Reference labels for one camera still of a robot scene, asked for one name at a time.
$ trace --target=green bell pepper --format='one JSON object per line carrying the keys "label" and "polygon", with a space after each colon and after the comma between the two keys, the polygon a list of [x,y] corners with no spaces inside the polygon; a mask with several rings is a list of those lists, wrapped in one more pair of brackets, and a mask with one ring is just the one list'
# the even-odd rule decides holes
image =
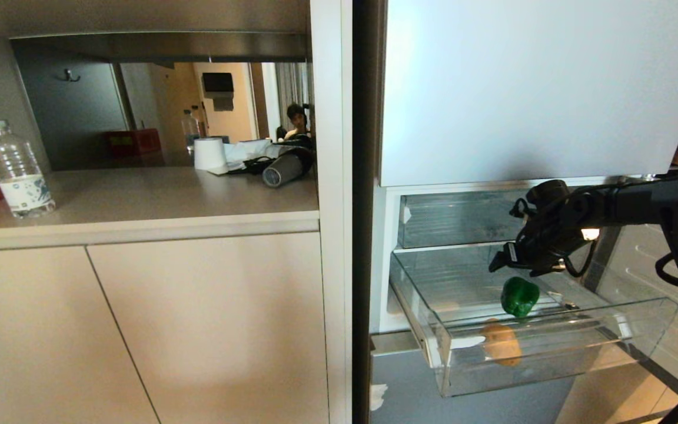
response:
{"label": "green bell pepper", "polygon": [[511,277],[501,290],[501,307],[508,314],[524,317],[538,302],[539,296],[538,286],[520,277]]}

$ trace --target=black cable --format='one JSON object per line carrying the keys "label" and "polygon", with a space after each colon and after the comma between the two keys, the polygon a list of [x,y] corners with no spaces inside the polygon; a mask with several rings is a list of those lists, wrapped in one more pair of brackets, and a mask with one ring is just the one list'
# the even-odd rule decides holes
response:
{"label": "black cable", "polygon": [[672,276],[668,272],[664,271],[664,267],[667,263],[670,263],[673,260],[673,253],[667,253],[664,257],[656,261],[656,274],[661,277],[663,281],[666,281],[668,284],[672,284],[678,287],[678,278]]}
{"label": "black cable", "polygon": [[587,272],[587,269],[590,268],[590,263],[593,261],[593,254],[595,253],[596,244],[598,244],[597,238],[590,244],[590,250],[589,252],[587,252],[587,257],[584,258],[584,265],[582,266],[582,269],[579,270],[579,272],[577,272],[577,270],[575,269],[572,260],[570,260],[570,257],[564,258],[564,265],[567,266],[567,272],[570,273],[570,276],[573,277],[584,276],[584,274]]}
{"label": "black cable", "polygon": [[243,161],[242,163],[245,165],[242,169],[236,169],[234,171],[229,171],[227,174],[229,175],[237,175],[237,174],[253,174],[253,175],[258,175],[263,172],[264,169],[266,169],[269,165],[274,163],[275,159],[271,158],[269,156],[258,156],[258,158],[253,158],[253,159],[248,159],[247,161]]}
{"label": "black cable", "polygon": [[[523,205],[523,210],[520,210],[520,202]],[[525,213],[527,212],[528,206],[527,206],[527,201],[523,198],[519,198],[514,202],[514,206],[511,207],[511,210],[509,210],[509,215],[512,215],[512,217],[515,218],[524,218]]]}

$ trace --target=wall hook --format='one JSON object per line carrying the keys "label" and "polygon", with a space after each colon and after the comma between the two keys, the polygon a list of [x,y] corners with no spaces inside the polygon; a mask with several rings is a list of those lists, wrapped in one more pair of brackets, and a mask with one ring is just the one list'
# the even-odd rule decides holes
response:
{"label": "wall hook", "polygon": [[80,81],[81,75],[78,75],[78,78],[72,78],[72,71],[69,69],[64,70],[64,79],[62,81],[67,81],[67,82],[78,82]]}

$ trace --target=person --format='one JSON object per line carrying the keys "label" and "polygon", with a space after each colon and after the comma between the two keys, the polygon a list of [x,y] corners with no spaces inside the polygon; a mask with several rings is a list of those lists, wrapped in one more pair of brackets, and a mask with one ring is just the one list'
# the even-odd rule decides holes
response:
{"label": "person", "polygon": [[307,104],[291,104],[290,107],[287,108],[287,117],[290,118],[294,129],[287,132],[284,136],[285,140],[289,140],[297,134],[307,134],[307,136],[310,137],[310,130],[307,128],[307,116],[305,115],[305,108],[308,107]]}

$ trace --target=potato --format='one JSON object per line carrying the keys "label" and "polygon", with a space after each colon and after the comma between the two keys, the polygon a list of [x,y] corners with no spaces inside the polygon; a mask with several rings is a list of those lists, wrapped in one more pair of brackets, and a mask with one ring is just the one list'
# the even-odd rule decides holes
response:
{"label": "potato", "polygon": [[520,349],[517,336],[514,335],[514,330],[506,325],[498,324],[497,319],[490,319],[486,322],[491,324],[486,325],[480,331],[481,335],[485,336],[485,343],[483,349],[485,352],[496,359],[496,363],[505,367],[516,367],[522,362],[522,349]]}

